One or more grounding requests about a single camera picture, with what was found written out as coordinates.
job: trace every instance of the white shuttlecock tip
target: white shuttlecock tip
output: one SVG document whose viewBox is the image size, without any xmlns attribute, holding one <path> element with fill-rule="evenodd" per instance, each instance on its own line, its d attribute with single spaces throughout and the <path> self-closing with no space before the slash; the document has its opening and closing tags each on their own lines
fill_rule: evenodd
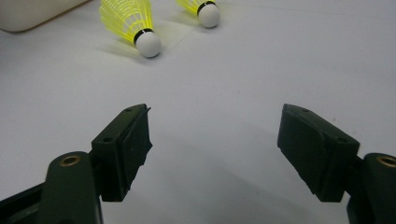
<svg viewBox="0 0 396 224">
<path fill-rule="evenodd" d="M 157 56 L 161 51 L 161 40 L 151 29 L 137 33 L 134 37 L 134 44 L 140 54 L 147 58 Z"/>
<path fill-rule="evenodd" d="M 214 2 L 207 1 L 198 9 L 198 19 L 206 28 L 212 28 L 219 24 L 220 11 Z"/>
</svg>

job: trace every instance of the black stripe on shuttlecock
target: black stripe on shuttlecock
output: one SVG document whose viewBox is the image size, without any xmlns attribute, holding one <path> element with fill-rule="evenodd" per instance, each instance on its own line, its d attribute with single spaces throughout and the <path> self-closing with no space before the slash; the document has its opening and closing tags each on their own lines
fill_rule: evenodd
<svg viewBox="0 0 396 224">
<path fill-rule="evenodd" d="M 206 1 L 206 2 L 202 3 L 202 4 L 198 7 L 197 16 L 199 15 L 199 12 L 201 11 L 201 9 L 204 8 L 204 7 L 207 6 L 207 5 L 215 5 L 215 6 L 216 6 L 216 3 L 212 2 L 212 1 Z"/>
<path fill-rule="evenodd" d="M 143 29 L 143 30 L 140 30 L 139 32 L 137 32 L 136 35 L 134 36 L 134 44 L 136 45 L 136 41 L 137 41 L 137 38 L 139 38 L 139 36 L 141 36 L 144 33 L 148 33 L 148 32 L 154 33 L 154 31 L 149 28 Z"/>
</svg>

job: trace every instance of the shuttlecock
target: shuttlecock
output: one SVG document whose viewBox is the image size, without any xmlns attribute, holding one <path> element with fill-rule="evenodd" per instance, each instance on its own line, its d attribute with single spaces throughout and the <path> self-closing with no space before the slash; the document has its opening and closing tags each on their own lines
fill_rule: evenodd
<svg viewBox="0 0 396 224">
<path fill-rule="evenodd" d="M 152 30 L 149 0 L 102 0 L 99 12 L 105 27 L 134 43 L 145 57 L 160 53 L 160 38 Z"/>
<path fill-rule="evenodd" d="M 220 11 L 214 0 L 176 0 L 176 2 L 196 14 L 204 27 L 212 28 L 219 24 Z"/>
</svg>

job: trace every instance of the white rubber ball tip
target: white rubber ball tip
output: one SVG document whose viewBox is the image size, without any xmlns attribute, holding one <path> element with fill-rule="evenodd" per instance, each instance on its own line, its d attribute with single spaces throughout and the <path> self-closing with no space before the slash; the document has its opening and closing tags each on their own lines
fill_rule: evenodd
<svg viewBox="0 0 396 224">
<path fill-rule="evenodd" d="M 206 5 L 199 11 L 198 19 L 201 24 L 206 28 L 212 28 L 219 24 L 220 11 L 219 8 L 214 5 Z"/>
<path fill-rule="evenodd" d="M 161 40 L 154 32 L 146 32 L 136 40 L 136 48 L 147 58 L 156 56 L 161 51 Z"/>
</svg>

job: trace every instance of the beige bin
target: beige bin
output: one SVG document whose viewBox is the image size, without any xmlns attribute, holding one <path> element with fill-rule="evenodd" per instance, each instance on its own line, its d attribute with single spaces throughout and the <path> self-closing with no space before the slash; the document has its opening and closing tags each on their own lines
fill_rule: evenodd
<svg viewBox="0 0 396 224">
<path fill-rule="evenodd" d="M 0 29 L 32 29 L 89 0 L 0 0 Z"/>
</svg>

